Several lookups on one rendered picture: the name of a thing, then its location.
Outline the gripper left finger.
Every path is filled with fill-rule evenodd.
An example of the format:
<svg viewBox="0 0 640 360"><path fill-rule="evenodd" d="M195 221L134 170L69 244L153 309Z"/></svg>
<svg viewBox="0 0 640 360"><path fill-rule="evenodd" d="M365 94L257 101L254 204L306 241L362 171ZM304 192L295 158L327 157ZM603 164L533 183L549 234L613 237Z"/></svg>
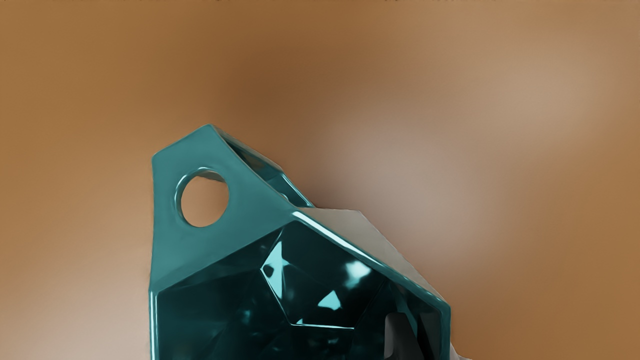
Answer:
<svg viewBox="0 0 640 360"><path fill-rule="evenodd" d="M386 315L383 353L384 360L425 360L405 313Z"/></svg>

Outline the teal faceted mug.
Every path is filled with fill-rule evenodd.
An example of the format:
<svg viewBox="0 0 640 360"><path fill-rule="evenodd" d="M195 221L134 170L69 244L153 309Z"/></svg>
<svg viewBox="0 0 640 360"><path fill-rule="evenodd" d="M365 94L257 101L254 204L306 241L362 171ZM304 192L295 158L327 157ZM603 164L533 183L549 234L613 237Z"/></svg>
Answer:
<svg viewBox="0 0 640 360"><path fill-rule="evenodd" d="M384 360L389 313L450 360L450 305L358 210L210 124L151 166L150 360Z"/></svg>

